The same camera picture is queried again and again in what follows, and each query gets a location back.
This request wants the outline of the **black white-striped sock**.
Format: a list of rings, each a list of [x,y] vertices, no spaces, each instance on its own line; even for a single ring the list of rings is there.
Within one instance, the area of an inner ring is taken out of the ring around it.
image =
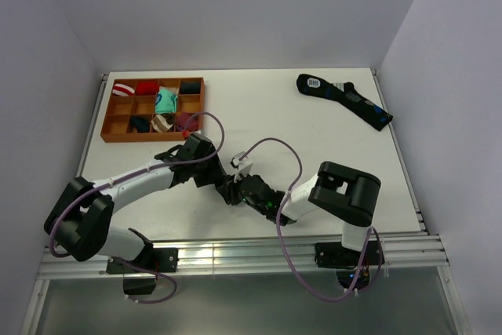
[[[236,206],[242,201],[239,197],[241,184],[234,175],[227,175],[215,183],[215,189],[227,205]]]

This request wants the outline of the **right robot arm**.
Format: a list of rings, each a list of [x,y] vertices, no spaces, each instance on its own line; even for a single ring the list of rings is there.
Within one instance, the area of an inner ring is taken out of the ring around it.
[[[357,264],[367,252],[365,239],[373,222],[381,180],[373,174],[334,162],[323,162],[316,175],[290,194],[275,191],[258,175],[243,178],[241,202],[282,226],[319,209],[342,223],[340,257]]]

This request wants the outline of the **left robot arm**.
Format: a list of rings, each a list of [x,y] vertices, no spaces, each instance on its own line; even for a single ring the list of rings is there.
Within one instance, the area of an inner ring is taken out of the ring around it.
[[[123,259],[134,271],[147,270],[153,261],[151,242],[132,228],[112,227],[111,218],[143,197],[188,180],[199,187],[222,180],[218,151],[210,139],[193,133],[138,169],[106,180],[74,178],[45,220],[49,246],[62,246],[62,255],[77,261],[103,255]]]

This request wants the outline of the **maroon purple rolled sock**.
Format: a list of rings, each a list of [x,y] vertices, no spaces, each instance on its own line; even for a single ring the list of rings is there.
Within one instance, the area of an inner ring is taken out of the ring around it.
[[[199,128],[198,116],[187,112],[177,113],[175,127],[178,132],[184,129],[197,130]]]

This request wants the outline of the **beige brown rolled sock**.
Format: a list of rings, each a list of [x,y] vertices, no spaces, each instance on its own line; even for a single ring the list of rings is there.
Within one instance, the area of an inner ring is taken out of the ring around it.
[[[174,113],[156,114],[151,120],[152,129],[157,133],[168,133],[176,123]]]

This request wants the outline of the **dark teal rolled sock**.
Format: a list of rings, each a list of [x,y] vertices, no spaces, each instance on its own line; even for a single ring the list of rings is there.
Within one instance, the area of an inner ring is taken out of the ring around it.
[[[129,123],[138,133],[149,133],[151,121],[140,116],[131,116]]]

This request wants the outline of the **dark navy rolled sock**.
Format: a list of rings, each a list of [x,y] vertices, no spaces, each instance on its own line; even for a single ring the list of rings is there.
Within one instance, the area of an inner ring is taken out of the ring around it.
[[[182,95],[197,95],[200,94],[202,84],[200,81],[181,81],[180,94]]]

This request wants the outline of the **orange compartment tray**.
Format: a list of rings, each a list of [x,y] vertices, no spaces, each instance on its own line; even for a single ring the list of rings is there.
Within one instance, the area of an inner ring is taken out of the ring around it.
[[[184,140],[202,129],[202,77],[115,78],[104,101],[107,143]]]

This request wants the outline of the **red white striped rolled sock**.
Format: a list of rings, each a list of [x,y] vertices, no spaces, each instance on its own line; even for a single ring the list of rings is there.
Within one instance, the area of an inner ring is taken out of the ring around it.
[[[113,96],[133,96],[135,89],[126,84],[116,83],[113,85],[111,92]]]

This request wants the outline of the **black blue patterned sock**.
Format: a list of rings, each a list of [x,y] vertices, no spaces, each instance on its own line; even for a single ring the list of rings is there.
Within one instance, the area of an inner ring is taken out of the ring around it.
[[[360,94],[352,82],[331,83],[314,75],[300,74],[296,79],[296,87],[305,96],[342,105],[377,131],[381,131],[394,118],[381,106]]]

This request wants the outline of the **aluminium front rail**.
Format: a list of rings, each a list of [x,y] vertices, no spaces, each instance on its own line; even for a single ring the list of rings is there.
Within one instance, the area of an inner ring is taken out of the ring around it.
[[[299,272],[316,271],[315,244],[336,242],[339,237],[286,237],[287,251]],[[387,268],[425,268],[449,265],[437,235],[381,236]],[[221,241],[156,242],[156,249],[178,249],[174,275],[238,275],[288,272],[289,267],[276,238]],[[108,258],[95,256],[78,262],[71,257],[55,258],[48,250],[36,273],[37,280],[99,279],[114,276],[106,272]]]

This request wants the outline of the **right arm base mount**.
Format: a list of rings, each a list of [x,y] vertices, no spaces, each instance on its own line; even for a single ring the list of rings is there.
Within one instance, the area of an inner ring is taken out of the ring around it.
[[[358,265],[360,252],[346,249],[341,242],[315,243],[315,263],[318,268],[355,270]],[[378,266],[385,263],[383,252],[377,241],[369,241],[363,258],[364,266]]]

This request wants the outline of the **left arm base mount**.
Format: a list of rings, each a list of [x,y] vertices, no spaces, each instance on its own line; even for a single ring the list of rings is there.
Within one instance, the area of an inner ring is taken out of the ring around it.
[[[152,248],[132,261],[110,257],[106,273],[122,276],[122,290],[127,299],[138,304],[160,304],[177,291],[177,282],[168,273],[176,272],[178,256],[177,248]],[[172,291],[162,298],[148,298],[162,282],[169,282]]]

